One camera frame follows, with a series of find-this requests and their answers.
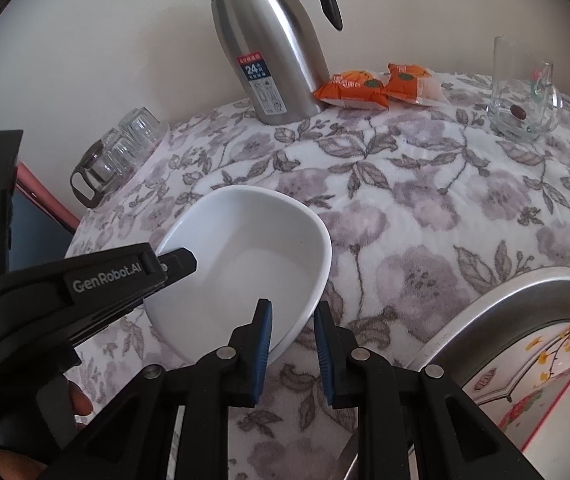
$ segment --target orange snack package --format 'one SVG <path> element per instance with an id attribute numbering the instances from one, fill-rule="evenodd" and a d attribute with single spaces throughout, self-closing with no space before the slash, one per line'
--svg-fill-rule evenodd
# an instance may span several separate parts
<path id="1" fill-rule="evenodd" d="M 316 99 L 343 108 L 387 110 L 387 96 L 382 90 L 388 79 L 376 72 L 350 70 L 334 74 L 314 95 Z"/>
<path id="2" fill-rule="evenodd" d="M 389 64 L 389 81 L 382 93 L 414 105 L 449 105 L 433 72 L 418 65 Z"/>

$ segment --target silver bolt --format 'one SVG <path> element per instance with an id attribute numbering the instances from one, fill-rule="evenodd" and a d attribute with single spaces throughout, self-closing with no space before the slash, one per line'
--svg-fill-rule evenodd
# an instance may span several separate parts
<path id="1" fill-rule="evenodd" d="M 156 379 L 163 372 L 161 365 L 147 365 L 143 368 L 143 376 L 146 379 Z"/>
<path id="2" fill-rule="evenodd" d="M 440 379 L 443 377 L 443 375 L 445 375 L 445 370 L 443 370 L 442 367 L 438 365 L 427 365 L 425 367 L 425 373 L 427 374 L 427 377 L 431 377 L 432 379 Z"/>
<path id="3" fill-rule="evenodd" d="M 370 353 L 366 348 L 354 348 L 351 351 L 351 356 L 356 359 L 356 361 L 367 361 L 367 359 L 369 359 Z"/>
<path id="4" fill-rule="evenodd" d="M 216 355 L 220 359 L 232 359 L 236 355 L 236 350 L 231 346 L 222 346 L 216 351 Z"/>

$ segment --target wall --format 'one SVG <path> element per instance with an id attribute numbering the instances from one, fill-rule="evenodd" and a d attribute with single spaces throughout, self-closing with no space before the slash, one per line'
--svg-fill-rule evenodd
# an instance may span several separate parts
<path id="1" fill-rule="evenodd" d="M 570 94 L 567 0 L 338 0 L 341 33 L 302 2 L 332 71 L 490 73 L 492 38 L 509 34 L 546 51 Z M 239 97 L 209 0 L 13 0 L 0 17 L 0 128 L 25 129 L 22 161 L 78 215 L 69 175 L 125 112 L 174 121 Z"/>

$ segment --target stainless steel bowl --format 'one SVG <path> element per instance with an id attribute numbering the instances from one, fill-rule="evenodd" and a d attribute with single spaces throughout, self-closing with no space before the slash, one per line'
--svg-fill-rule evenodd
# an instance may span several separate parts
<path id="1" fill-rule="evenodd" d="M 516 341 L 570 321 L 570 267 L 547 267 L 512 278 L 478 298 L 440 330 L 408 364 L 442 366 L 463 386 Z M 358 436 L 350 438 L 330 480 L 358 477 Z"/>

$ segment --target table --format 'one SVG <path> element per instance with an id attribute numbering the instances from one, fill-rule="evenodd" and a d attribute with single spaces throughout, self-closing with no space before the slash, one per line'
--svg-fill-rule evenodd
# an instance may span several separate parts
<path id="1" fill-rule="evenodd" d="M 213 189 L 251 184 L 310 206 L 332 237 L 325 297 L 361 345 L 395 364 L 479 295 L 541 266 L 570 266 L 570 98 L 561 126 L 520 145 L 492 131 L 490 79 L 439 74 L 452 107 L 328 108 L 266 126 L 248 100 L 173 127 L 153 170 L 82 219 L 68 256 L 156 247 Z M 97 410 L 141 367 L 184 363 L 142 308 L 78 347 L 69 377 Z M 260 405 L 233 409 L 229 476 L 326 479 L 356 427 L 325 403 L 311 323 L 269 369 Z"/>

